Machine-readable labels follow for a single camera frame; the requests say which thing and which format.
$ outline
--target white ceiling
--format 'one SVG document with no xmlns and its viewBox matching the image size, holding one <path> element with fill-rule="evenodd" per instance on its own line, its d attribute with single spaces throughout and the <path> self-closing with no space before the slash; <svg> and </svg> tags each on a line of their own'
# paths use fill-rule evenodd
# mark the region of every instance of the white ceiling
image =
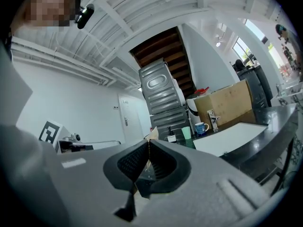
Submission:
<svg viewBox="0 0 303 227">
<path fill-rule="evenodd" d="M 277 13 L 273 0 L 82 0 L 81 5 L 88 3 L 94 4 L 95 13 L 83 30 L 79 30 L 75 24 L 61 32 L 54 32 L 50 28 L 23 27 L 15 34 L 21 40 L 13 40 L 20 45 L 13 45 L 14 54 L 17 55 L 16 51 L 19 51 L 19 58 L 26 57 L 64 69 L 66 63 L 70 63 L 72 66 L 68 68 L 72 71 L 104 86 L 135 88 L 140 84 L 139 67 L 132 58 L 120 59 L 117 52 L 130 39 L 141 36 L 147 29 L 185 14 L 216 9 L 239 13 L 241 17 L 254 15 L 263 19 L 272 19 Z M 35 53 L 32 54 L 35 55 L 25 55 L 26 50 L 22 52 L 21 46 L 34 48 Z M 41 59 L 38 52 L 57 60 Z"/>
</svg>

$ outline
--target white door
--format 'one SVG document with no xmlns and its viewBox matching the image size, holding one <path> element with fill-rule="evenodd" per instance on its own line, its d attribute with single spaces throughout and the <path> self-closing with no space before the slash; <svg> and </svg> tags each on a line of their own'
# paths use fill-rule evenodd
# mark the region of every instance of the white door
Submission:
<svg viewBox="0 0 303 227">
<path fill-rule="evenodd" d="M 128 96 L 120 96 L 119 100 L 126 143 L 135 143 L 143 140 L 135 99 Z"/>
</svg>

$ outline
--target small bottle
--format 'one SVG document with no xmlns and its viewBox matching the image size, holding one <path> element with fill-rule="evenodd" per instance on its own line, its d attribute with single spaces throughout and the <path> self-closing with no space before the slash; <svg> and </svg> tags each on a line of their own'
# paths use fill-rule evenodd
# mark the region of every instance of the small bottle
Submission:
<svg viewBox="0 0 303 227">
<path fill-rule="evenodd" d="M 167 127 L 167 128 L 169 130 L 169 134 L 167 135 L 168 142 L 176 143 L 177 142 L 176 135 L 174 134 L 174 132 L 171 130 L 170 127 Z"/>
</svg>

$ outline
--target door handle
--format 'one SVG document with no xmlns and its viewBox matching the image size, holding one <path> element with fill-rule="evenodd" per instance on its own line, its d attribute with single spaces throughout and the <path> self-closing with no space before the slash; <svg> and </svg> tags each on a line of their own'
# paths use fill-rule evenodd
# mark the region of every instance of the door handle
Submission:
<svg viewBox="0 0 303 227">
<path fill-rule="evenodd" d="M 124 117 L 124 121 L 125 121 L 125 125 L 128 126 L 128 119 L 126 117 Z"/>
</svg>

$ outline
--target red object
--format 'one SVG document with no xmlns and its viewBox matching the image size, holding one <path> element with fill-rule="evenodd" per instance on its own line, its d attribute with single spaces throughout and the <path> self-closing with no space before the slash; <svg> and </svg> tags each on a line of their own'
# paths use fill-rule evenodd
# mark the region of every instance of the red object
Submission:
<svg viewBox="0 0 303 227">
<path fill-rule="evenodd" d="M 202 95 L 202 94 L 204 94 L 204 93 L 206 93 L 206 91 L 209 89 L 209 87 L 207 87 L 207 88 L 202 88 L 202 89 L 198 89 L 196 92 L 195 92 L 195 94 L 199 94 L 199 95 Z"/>
</svg>

